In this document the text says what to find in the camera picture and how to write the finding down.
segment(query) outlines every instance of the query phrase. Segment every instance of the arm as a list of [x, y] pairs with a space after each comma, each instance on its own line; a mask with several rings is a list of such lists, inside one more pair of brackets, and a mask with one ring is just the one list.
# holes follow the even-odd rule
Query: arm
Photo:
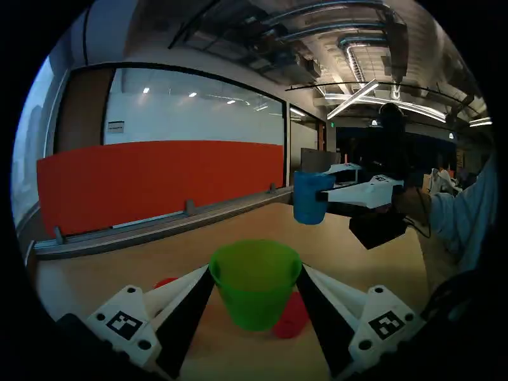
[[[438, 193], [420, 193], [433, 231], [448, 241], [452, 251], [464, 254], [463, 268], [476, 263], [483, 236], [494, 221], [497, 207], [497, 173], [495, 158], [491, 157], [478, 181], [457, 197]], [[425, 224], [427, 216], [416, 188], [394, 196], [398, 211]]]

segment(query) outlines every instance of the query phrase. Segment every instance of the sign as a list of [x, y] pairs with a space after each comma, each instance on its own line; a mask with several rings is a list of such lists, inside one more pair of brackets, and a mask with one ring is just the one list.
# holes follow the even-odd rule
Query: sign
[[123, 126], [125, 122], [123, 121], [114, 121], [107, 123], [107, 132], [108, 133], [123, 133]]

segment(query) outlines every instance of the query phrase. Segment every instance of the glass wall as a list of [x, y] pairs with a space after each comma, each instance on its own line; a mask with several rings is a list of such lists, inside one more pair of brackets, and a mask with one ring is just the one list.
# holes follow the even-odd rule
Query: glass wall
[[11, 205], [17, 225], [37, 202], [37, 160], [44, 156], [48, 131], [43, 107], [54, 79], [49, 57], [41, 66], [21, 113], [14, 142], [11, 172]]
[[104, 144], [226, 140], [284, 145], [281, 102], [168, 70], [117, 69], [104, 123]]
[[302, 168], [302, 149], [320, 149], [319, 139], [323, 139], [323, 131], [319, 133], [319, 119], [291, 106], [291, 158], [290, 185], [293, 185], [293, 174]]

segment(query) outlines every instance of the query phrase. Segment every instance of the desk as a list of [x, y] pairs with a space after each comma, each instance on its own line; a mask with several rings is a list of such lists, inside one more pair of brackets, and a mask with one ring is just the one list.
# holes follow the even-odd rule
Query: desk
[[[366, 291], [384, 284], [416, 311], [428, 298], [417, 233], [367, 251], [349, 231], [349, 218], [327, 214], [319, 225], [301, 225], [293, 207], [269, 204], [242, 215], [147, 244], [39, 263], [37, 289], [55, 319], [66, 312], [87, 316], [126, 284], [144, 291], [207, 263], [224, 244], [274, 239], [294, 248], [313, 268]], [[213, 290], [181, 371], [187, 380], [328, 380], [328, 366], [312, 325], [297, 338], [252, 333], [233, 325]]]

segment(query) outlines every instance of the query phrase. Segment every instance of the light blue sleeve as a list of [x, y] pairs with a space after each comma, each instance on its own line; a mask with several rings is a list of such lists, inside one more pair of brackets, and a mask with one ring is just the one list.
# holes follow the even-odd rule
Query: light blue sleeve
[[495, 156], [491, 155], [476, 183], [457, 197], [446, 193], [431, 196], [431, 227], [446, 240], [452, 253], [460, 255], [462, 271], [473, 269], [478, 262], [481, 242], [495, 220], [497, 186]]

